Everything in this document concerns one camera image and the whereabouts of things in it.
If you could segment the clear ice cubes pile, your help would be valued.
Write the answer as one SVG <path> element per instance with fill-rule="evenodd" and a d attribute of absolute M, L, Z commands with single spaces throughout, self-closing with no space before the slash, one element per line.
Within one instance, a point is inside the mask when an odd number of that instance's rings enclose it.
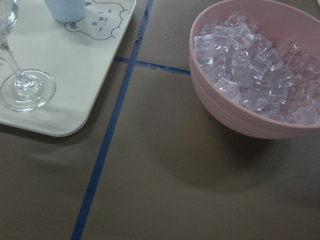
<path fill-rule="evenodd" d="M 194 38 L 194 54 L 210 82 L 243 108 L 283 123 L 320 122 L 320 58 L 289 41 L 280 47 L 239 13 L 212 20 Z"/>

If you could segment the blue plastic cup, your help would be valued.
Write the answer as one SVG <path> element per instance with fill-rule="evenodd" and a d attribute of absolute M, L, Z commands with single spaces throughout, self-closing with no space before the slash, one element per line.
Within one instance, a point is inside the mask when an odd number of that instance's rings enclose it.
<path fill-rule="evenodd" d="M 45 0 L 52 17 L 63 23 L 76 22 L 85 15 L 84 0 Z"/>

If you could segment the cream bear tray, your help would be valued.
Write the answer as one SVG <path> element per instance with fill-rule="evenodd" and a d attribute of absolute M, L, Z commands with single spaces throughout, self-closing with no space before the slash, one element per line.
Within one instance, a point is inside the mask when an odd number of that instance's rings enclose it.
<path fill-rule="evenodd" d="M 42 0 L 21 0 L 9 47 L 24 69 L 55 82 L 49 103 L 30 112 L 0 108 L 2 125 L 53 137 L 80 130 L 91 113 L 133 16 L 134 0 L 89 0 L 76 23 L 53 19 Z"/>

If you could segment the pink bowl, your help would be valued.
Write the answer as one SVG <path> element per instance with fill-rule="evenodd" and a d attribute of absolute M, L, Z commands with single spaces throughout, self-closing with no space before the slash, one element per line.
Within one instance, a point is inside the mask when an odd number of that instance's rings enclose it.
<path fill-rule="evenodd" d="M 201 69 L 194 52 L 194 36 L 211 20 L 225 20 L 239 12 L 260 23 L 259 31 L 278 47 L 295 40 L 303 53 L 319 55 L 320 21 L 310 14 L 274 0 L 223 0 L 202 11 L 189 34 L 189 65 L 195 92 L 207 111 L 224 126 L 258 139 L 290 139 L 320 130 L 318 124 L 296 125 L 268 119 L 233 102 Z"/>

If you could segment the clear wine glass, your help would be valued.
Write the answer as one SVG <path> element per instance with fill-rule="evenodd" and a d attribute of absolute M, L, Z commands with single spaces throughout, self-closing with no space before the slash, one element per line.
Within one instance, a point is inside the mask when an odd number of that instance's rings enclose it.
<path fill-rule="evenodd" d="M 48 103 L 56 86 L 53 78 L 39 69 L 21 69 L 8 44 L 18 20 L 18 1 L 0 2 L 0 55 L 12 70 L 0 87 L 0 99 L 12 111 L 29 112 Z"/>

